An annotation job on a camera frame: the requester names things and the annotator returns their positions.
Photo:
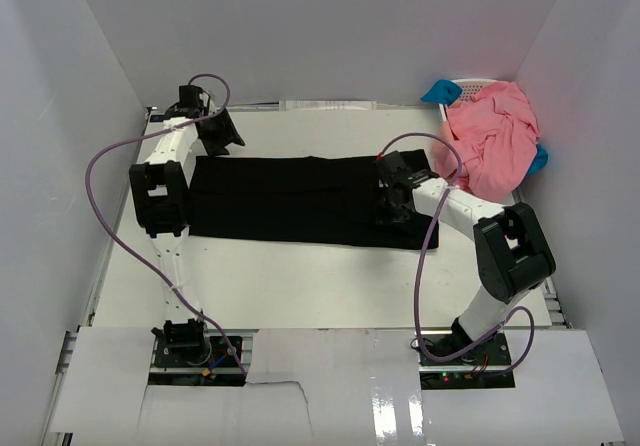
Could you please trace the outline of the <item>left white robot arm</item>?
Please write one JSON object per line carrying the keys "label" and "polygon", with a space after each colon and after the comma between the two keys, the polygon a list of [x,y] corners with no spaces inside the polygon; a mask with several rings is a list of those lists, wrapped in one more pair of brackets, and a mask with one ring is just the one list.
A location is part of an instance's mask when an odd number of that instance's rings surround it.
{"label": "left white robot arm", "polygon": [[166,320],[154,335],[166,352],[191,365],[206,364],[211,340],[205,335],[197,293],[182,257],[193,221],[189,181],[195,167],[192,153],[201,142],[208,156],[225,156],[228,147],[243,147],[227,109],[218,109],[212,95],[189,81],[162,115],[162,132],[152,153],[129,169],[136,220],[149,236],[159,270],[169,280]]}

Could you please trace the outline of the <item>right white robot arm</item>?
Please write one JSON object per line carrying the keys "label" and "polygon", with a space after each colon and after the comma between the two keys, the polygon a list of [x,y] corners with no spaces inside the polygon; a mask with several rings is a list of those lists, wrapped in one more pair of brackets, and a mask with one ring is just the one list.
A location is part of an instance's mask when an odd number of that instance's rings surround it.
{"label": "right white robot arm", "polygon": [[434,173],[412,171],[397,152],[375,162],[383,204],[397,219],[408,212],[429,216],[430,241],[442,222],[474,243],[480,286],[451,325],[451,333],[415,347],[430,361],[472,365],[488,351],[487,341],[520,309],[518,303],[556,271],[556,262],[534,210],[524,202],[504,206],[473,196]]}

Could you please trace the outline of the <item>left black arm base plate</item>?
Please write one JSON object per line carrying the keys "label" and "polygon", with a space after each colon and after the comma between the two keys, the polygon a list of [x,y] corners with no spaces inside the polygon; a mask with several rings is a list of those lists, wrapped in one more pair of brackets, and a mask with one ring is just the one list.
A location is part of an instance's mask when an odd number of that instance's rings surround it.
{"label": "left black arm base plate", "polygon": [[250,333],[224,338],[190,320],[153,328],[148,384],[180,387],[242,387],[252,355]]}

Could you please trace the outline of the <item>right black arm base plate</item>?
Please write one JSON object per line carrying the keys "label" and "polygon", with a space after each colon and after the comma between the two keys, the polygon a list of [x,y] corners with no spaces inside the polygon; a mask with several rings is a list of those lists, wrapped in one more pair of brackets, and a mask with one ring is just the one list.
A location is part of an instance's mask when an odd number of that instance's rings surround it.
{"label": "right black arm base plate", "polygon": [[481,346],[447,363],[428,359],[413,339],[410,347],[419,355],[419,377],[423,391],[513,389],[514,374],[499,372],[511,366],[506,336],[498,333]]}

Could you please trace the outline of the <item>black t shirt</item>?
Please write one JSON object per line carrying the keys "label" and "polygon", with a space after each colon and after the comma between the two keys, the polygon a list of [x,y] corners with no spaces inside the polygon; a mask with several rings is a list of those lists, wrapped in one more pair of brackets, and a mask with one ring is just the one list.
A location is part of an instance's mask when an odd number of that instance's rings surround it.
{"label": "black t shirt", "polygon": [[431,219],[383,204],[374,157],[205,157],[190,183],[193,236],[418,251]]}

